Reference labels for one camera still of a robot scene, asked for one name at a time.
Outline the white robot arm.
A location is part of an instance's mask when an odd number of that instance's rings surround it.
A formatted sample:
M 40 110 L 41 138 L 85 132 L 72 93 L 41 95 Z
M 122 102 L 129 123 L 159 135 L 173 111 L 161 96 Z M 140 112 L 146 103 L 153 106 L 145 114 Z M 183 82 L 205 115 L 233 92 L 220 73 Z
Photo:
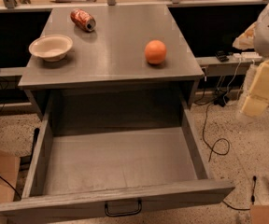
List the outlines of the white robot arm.
M 269 106 L 269 3 L 258 19 L 235 39 L 236 49 L 254 49 L 265 61 L 246 74 L 244 91 L 240 100 L 240 112 L 245 116 L 258 117 Z

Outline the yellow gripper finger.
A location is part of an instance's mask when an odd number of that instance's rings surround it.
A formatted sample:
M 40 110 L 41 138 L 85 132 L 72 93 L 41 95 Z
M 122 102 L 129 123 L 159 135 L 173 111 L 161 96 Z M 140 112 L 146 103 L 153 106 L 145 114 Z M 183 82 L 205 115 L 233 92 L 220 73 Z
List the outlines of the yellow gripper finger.
M 258 117 L 269 106 L 269 60 L 258 67 L 251 66 L 245 79 L 240 112 Z
M 246 50 L 254 48 L 254 28 L 256 23 L 253 22 L 234 42 L 233 47 L 236 49 Z

